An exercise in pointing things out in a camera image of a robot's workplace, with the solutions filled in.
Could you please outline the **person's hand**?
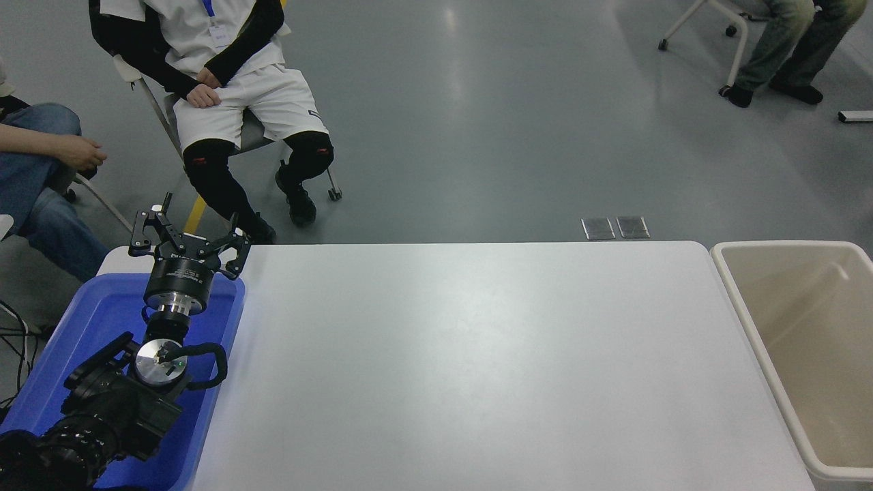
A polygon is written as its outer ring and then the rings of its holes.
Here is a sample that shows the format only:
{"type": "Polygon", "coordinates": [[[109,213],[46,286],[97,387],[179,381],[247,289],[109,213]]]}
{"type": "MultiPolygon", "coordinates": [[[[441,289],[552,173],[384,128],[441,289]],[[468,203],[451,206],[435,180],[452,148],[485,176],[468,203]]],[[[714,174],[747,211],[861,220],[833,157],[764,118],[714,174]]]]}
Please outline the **person's hand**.
{"type": "Polygon", "coordinates": [[[99,143],[83,136],[58,136],[55,157],[78,172],[97,170],[107,159],[99,143]]]}

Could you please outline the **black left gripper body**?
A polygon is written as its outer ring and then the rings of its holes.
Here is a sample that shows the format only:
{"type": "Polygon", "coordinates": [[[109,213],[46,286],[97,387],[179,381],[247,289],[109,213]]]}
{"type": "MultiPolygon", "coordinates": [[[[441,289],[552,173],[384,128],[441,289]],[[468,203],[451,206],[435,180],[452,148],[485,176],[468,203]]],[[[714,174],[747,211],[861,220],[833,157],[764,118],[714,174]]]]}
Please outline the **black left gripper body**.
{"type": "Polygon", "coordinates": [[[221,270],[219,258],[188,258],[172,249],[157,248],[155,264],[145,289],[146,302],[159,302],[163,295],[181,293],[206,302],[215,273],[221,270]]]}

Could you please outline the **person's right hand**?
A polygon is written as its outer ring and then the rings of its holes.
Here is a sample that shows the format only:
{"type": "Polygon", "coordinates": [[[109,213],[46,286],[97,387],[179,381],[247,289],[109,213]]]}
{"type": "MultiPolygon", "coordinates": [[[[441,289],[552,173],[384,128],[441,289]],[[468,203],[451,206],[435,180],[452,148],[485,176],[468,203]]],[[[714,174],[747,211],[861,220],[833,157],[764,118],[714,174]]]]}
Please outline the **person's right hand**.
{"type": "Polygon", "coordinates": [[[213,108],[222,102],[216,90],[206,84],[197,84],[187,93],[185,100],[193,108],[213,108]]]}

